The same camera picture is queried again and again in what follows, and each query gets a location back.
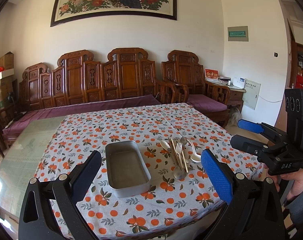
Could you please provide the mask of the person right forearm grey sleeve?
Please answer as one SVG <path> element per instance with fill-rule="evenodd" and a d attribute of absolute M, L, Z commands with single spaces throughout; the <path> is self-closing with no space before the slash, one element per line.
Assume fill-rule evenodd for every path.
<path fill-rule="evenodd" d="M 303 223 L 303 192 L 293 200 L 287 200 L 284 207 L 289 210 L 290 218 L 294 224 Z"/>

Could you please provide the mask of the person right hand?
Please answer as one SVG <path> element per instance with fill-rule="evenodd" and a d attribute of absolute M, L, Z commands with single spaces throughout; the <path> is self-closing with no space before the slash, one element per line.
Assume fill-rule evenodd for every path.
<path fill-rule="evenodd" d="M 301 193 L 303 193 L 303 169 L 299 169 L 297 172 L 280 175 L 282 180 L 293 180 L 294 183 L 289 193 L 287 194 L 287 200 L 292 200 Z"/>

